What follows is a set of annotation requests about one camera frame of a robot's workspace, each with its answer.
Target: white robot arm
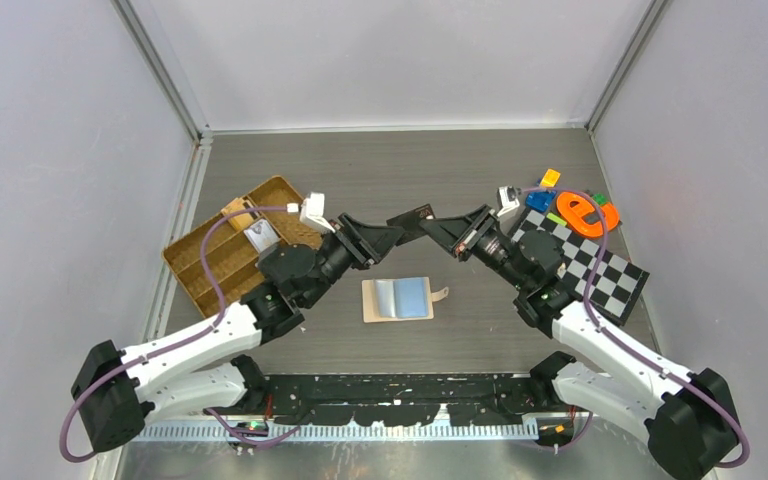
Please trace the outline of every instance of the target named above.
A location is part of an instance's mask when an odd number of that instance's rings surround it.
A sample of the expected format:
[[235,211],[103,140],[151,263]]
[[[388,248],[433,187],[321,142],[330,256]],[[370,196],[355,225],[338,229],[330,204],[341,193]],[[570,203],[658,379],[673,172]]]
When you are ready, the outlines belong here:
[[[500,189],[500,211],[513,211],[519,193]],[[610,374],[595,374],[556,352],[531,371],[550,396],[625,429],[675,478],[701,478],[738,445],[734,403],[720,375],[710,369],[694,374],[588,311],[560,281],[565,265],[555,238],[531,230],[514,241],[501,232],[494,212],[484,205],[460,217],[423,220],[420,227],[453,257],[466,261],[474,255],[510,283],[526,324]]]
[[[302,206],[301,219],[323,233],[322,245],[276,245],[264,252],[258,269],[265,281],[231,304],[222,318],[141,345],[117,349],[108,340],[90,350],[71,393],[73,412],[80,413],[94,452],[122,446],[163,418],[209,407],[260,405],[266,380],[249,357],[196,370],[283,336],[304,321],[300,309],[311,308],[349,268],[380,263],[405,233],[402,227],[365,225],[346,214],[325,221],[321,195],[311,199]],[[87,458],[67,454],[72,461]]]

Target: metal frame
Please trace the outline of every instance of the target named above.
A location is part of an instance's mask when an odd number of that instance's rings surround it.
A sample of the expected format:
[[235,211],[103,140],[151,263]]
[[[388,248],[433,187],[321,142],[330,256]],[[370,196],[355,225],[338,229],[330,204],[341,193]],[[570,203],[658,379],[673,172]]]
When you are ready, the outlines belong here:
[[590,115],[590,120],[585,124],[588,132],[594,132],[596,127],[599,126],[599,122],[605,116],[605,112],[614,100],[614,96],[617,94],[620,86],[622,86],[629,70],[631,70],[634,62],[640,56],[640,52],[643,51],[658,21],[671,2],[672,0],[652,0],[649,4],[646,13],[643,14],[643,18],[640,20],[640,24],[637,25],[637,29],[631,37],[631,42],[629,42],[625,53],[623,53],[620,59],[620,63],[611,75],[611,79],[608,80],[608,85],[599,97],[599,101],[596,102],[596,108],[593,110],[593,114]]
[[[204,172],[207,169],[207,160],[213,144],[211,131],[202,132],[202,138],[196,147],[190,168],[187,170],[181,186],[178,210],[169,234],[166,238],[173,241],[186,235],[193,225],[196,213],[196,204],[201,193],[201,184],[204,181]],[[177,282],[169,266],[165,263],[160,270],[160,276],[155,287],[154,300],[148,315],[143,341],[159,338],[166,335],[166,324],[169,321],[169,311],[172,309],[172,299],[175,296]]]
[[[110,0],[187,133],[194,141],[198,141],[205,131],[209,131],[209,125],[195,101],[195,95],[192,93],[186,77],[176,75],[177,81],[172,80],[169,67],[177,67],[178,73],[182,73],[183,70],[180,68],[166,36],[162,34],[160,23],[151,5],[147,1],[139,1],[138,5],[135,4],[138,1]],[[153,32],[150,33],[149,29],[146,28],[147,24],[153,25],[151,29]]]
[[[250,422],[261,420],[257,415],[227,416],[229,421]],[[518,425],[469,425],[453,427],[448,414],[441,412],[431,423],[417,426],[385,427],[383,424],[373,424],[371,427],[360,427],[356,423],[347,425],[302,425],[298,432],[284,440],[288,443],[321,443],[321,442],[422,442],[422,441],[451,441],[451,440],[537,440],[539,430],[537,421],[539,414],[522,416]],[[293,425],[272,423],[266,438],[275,438],[294,428]],[[176,417],[147,426],[132,442],[187,442],[209,443],[233,442],[225,428],[209,416]]]
[[566,123],[478,123],[449,125],[367,125],[358,127],[311,127],[311,128],[272,128],[261,130],[217,130],[217,137],[226,135],[273,135],[283,133],[367,133],[367,132],[432,132],[449,130],[552,130],[558,128],[584,128],[586,122]]

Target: green block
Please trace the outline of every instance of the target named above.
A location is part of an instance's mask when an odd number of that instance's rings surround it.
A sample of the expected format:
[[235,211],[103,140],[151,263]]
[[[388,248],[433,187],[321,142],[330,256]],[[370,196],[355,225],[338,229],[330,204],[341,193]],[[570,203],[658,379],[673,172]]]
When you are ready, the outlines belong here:
[[564,220],[563,218],[561,218],[561,217],[559,217],[559,216],[555,215],[555,214],[554,214],[554,213],[552,213],[552,212],[549,212],[549,213],[547,213],[547,214],[546,214],[546,218],[548,218],[549,220],[551,220],[551,221],[553,221],[553,222],[557,223],[558,225],[561,225],[561,226],[564,226],[564,227],[566,227],[566,226],[567,226],[567,221],[566,221],[566,220]]

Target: white wall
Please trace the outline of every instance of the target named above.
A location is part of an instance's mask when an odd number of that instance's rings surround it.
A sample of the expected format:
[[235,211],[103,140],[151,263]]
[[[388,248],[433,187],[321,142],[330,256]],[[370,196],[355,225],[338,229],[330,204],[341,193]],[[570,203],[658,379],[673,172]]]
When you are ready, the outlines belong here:
[[191,149],[109,2],[0,0],[0,478],[85,477],[69,388],[142,333]]
[[193,110],[250,130],[580,125],[649,0],[137,3]]
[[768,1],[673,2],[597,130],[663,350],[728,379],[768,478]]

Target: black and white checkerboard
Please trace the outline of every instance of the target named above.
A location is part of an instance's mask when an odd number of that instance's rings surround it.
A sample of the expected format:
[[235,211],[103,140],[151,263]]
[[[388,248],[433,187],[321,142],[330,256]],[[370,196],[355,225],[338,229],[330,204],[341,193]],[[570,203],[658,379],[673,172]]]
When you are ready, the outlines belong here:
[[[561,281],[581,299],[584,294],[585,279],[590,273],[590,267],[596,261],[599,244],[530,208],[525,209],[509,234],[514,240],[519,240],[528,230],[545,230],[558,239],[567,266]],[[637,303],[647,278],[649,278],[649,272],[606,250],[602,263],[596,271],[590,300],[605,318],[623,326],[628,321],[628,316],[634,304]]]

